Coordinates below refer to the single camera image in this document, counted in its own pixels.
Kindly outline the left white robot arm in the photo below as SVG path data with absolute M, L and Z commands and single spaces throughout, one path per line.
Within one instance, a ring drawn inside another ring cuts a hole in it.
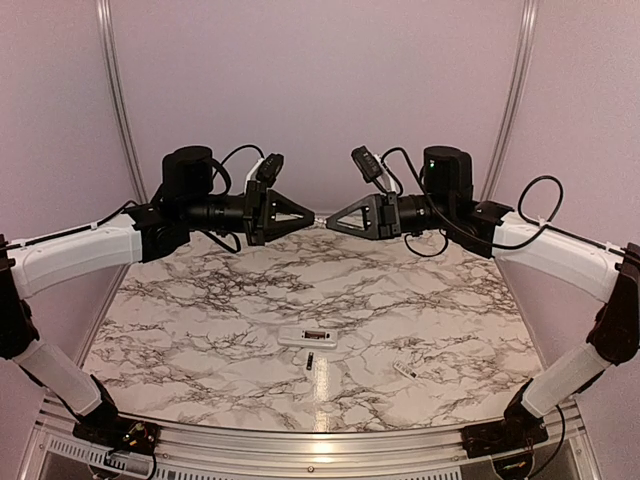
M 59 348 L 41 339 L 28 298 L 54 285 L 115 266 L 162 259 L 186 245 L 194 232 L 215 243 L 229 235 L 262 246 L 314 223 L 314 213 L 273 185 L 280 154 L 259 159 L 243 193 L 230 192 L 225 166 L 207 146 L 181 147 L 162 160 L 162 182 L 145 204 L 125 203 L 103 220 L 66 231 L 1 243 L 1 356 L 63 401 L 106 445 L 125 438 L 126 423 L 106 388 Z

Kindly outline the black AAA battery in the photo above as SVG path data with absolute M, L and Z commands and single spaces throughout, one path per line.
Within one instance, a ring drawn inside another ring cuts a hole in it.
M 309 352 L 306 360 L 306 370 L 312 371 L 314 365 L 314 352 Z

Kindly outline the white remote control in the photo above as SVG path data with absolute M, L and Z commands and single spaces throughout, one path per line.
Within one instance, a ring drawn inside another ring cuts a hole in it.
M 277 343 L 281 346 L 333 350 L 337 348 L 338 334 L 334 330 L 319 328 L 282 327 Z

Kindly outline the white battery cover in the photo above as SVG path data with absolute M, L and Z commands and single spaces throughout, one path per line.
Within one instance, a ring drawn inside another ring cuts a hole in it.
M 414 380 L 418 377 L 418 374 L 403 362 L 399 362 L 399 361 L 394 362 L 393 368 L 406 378 Z

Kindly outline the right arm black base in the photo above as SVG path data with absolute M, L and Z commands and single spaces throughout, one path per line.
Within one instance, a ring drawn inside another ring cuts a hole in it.
M 502 419 L 462 428 L 463 448 L 469 458 L 531 448 L 549 439 L 543 419 L 535 417 L 522 405 L 524 391 L 530 383 L 528 381 L 517 391 Z

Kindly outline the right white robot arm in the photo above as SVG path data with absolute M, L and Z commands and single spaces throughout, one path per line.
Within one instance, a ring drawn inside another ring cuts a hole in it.
M 533 220 L 521 208 L 473 198 L 472 158 L 455 147 L 430 146 L 412 172 L 421 189 L 401 195 L 396 181 L 326 220 L 330 230 L 386 240 L 428 230 L 443 232 L 478 256 L 524 265 L 558 278 L 601 301 L 584 344 L 528 381 L 511 400 L 495 430 L 506 448 L 529 437 L 553 407 L 588 388 L 612 365 L 639 350 L 639 247 L 617 247 Z

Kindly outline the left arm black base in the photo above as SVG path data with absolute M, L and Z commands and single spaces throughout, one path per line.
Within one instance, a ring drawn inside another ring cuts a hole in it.
M 154 422 L 121 416 L 104 385 L 95 377 L 92 377 L 92 380 L 97 385 L 101 402 L 87 415 L 76 415 L 73 435 L 109 447 L 115 452 L 153 454 L 160 426 Z

